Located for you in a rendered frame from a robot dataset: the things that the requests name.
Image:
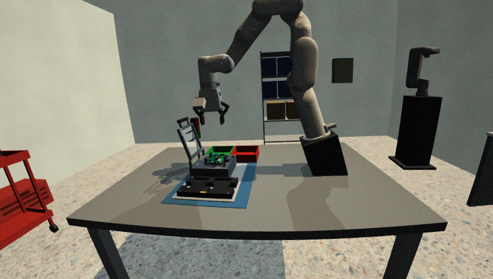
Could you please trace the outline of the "red bin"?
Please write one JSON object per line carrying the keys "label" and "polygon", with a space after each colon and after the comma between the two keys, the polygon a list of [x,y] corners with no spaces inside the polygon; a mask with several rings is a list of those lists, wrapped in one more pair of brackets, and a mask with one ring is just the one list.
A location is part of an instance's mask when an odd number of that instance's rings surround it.
{"label": "red bin", "polygon": [[259,146],[235,146],[231,155],[236,155],[237,163],[256,163],[259,154]]}

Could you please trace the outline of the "green bin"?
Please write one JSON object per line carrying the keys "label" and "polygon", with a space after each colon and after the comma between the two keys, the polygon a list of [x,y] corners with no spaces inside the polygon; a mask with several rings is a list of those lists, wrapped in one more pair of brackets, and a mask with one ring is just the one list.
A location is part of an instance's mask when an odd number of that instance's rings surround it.
{"label": "green bin", "polygon": [[212,146],[205,154],[209,155],[210,153],[212,153],[214,155],[218,153],[218,155],[219,154],[230,155],[234,147],[235,146]]}

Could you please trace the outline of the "green circuit board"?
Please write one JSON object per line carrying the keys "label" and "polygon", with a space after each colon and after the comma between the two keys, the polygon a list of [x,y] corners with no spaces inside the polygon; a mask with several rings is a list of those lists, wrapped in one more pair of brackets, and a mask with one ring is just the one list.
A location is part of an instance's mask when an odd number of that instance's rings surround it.
{"label": "green circuit board", "polygon": [[214,155],[212,155],[212,157],[208,160],[208,163],[214,163],[214,160],[216,163],[222,163],[222,161],[224,160],[223,158],[225,157],[226,155],[225,154],[219,154],[216,153]]}

